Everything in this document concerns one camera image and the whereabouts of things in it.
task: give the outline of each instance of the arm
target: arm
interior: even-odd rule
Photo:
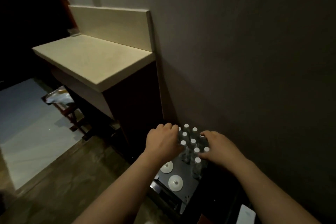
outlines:
[[[73,224],[133,223],[160,167],[183,150],[177,143],[178,131],[179,127],[170,123],[152,129],[145,151]]]
[[[262,223],[319,223],[258,167],[238,150],[224,135],[204,131],[210,151],[201,153],[203,159],[227,168],[241,183]]]

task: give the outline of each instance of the tiled floor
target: tiled floor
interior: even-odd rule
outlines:
[[[0,216],[0,223],[72,223],[128,166],[100,138],[79,141],[29,182],[31,189]],[[172,223],[149,198],[134,223],[146,221]]]
[[[82,137],[68,119],[42,102],[46,92],[33,79],[0,91],[0,147],[15,190]]]

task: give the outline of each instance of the left hand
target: left hand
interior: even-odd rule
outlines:
[[[183,151],[183,146],[178,144],[178,132],[178,125],[173,126],[171,123],[159,124],[156,129],[151,129],[143,154],[160,167],[171,161]]]

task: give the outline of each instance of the plastic bag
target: plastic bag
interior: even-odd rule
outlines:
[[[65,89],[64,86],[59,87],[57,90],[54,90],[53,92],[49,93],[45,97],[46,103],[63,103],[63,104],[69,104],[73,103],[74,100],[70,96],[69,92]]]

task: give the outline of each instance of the right hand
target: right hand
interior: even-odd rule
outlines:
[[[199,153],[200,158],[224,166],[231,172],[234,171],[237,165],[247,160],[237,146],[225,137],[225,135],[208,130],[203,131],[201,135],[208,139],[210,150],[208,152]]]

